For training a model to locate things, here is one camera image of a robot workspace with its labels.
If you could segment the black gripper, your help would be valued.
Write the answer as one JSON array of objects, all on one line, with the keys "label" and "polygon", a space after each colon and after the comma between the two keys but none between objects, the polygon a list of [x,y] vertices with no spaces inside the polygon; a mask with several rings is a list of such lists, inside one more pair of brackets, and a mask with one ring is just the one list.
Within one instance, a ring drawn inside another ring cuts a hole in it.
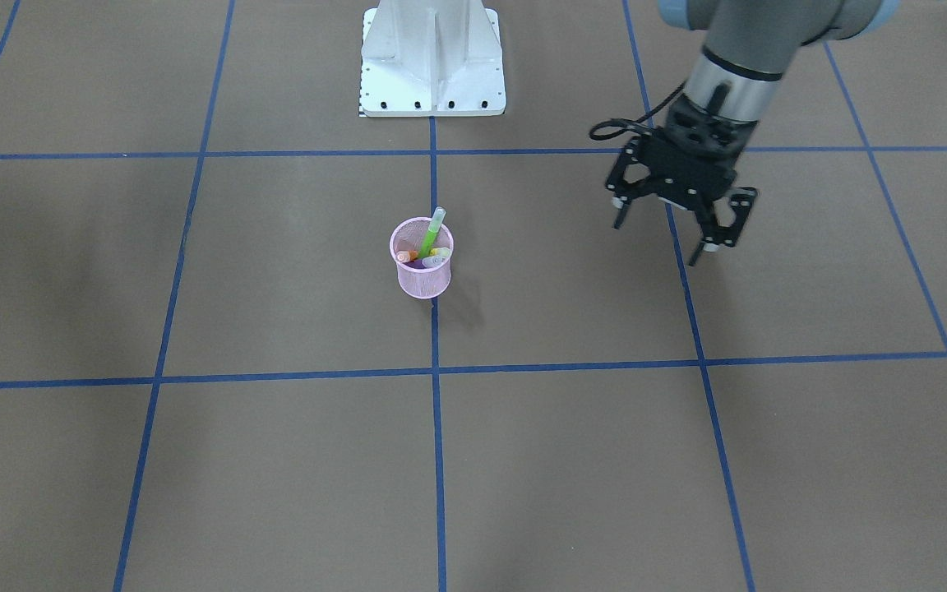
[{"label": "black gripper", "polygon": [[[612,227],[621,229],[636,199],[655,196],[695,215],[700,241],[688,266],[703,252],[736,247],[758,199],[756,188],[737,185],[736,163],[757,127],[705,111],[686,97],[673,101],[657,127],[648,127],[647,115],[604,121],[604,139],[631,135],[604,183],[617,211]],[[732,210],[729,225],[718,217],[721,201]]]}]

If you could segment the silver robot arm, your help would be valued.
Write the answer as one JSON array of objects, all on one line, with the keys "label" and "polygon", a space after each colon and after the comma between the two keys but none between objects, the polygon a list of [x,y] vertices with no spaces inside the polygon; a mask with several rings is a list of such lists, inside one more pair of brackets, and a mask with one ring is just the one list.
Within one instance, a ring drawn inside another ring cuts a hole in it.
[{"label": "silver robot arm", "polygon": [[655,197],[695,217],[688,259],[735,247],[759,192],[737,185],[737,161],[800,49],[878,30],[897,1],[661,1],[676,29],[705,33],[687,78],[636,119],[610,118],[589,137],[626,136],[605,179],[619,229],[635,200]]}]

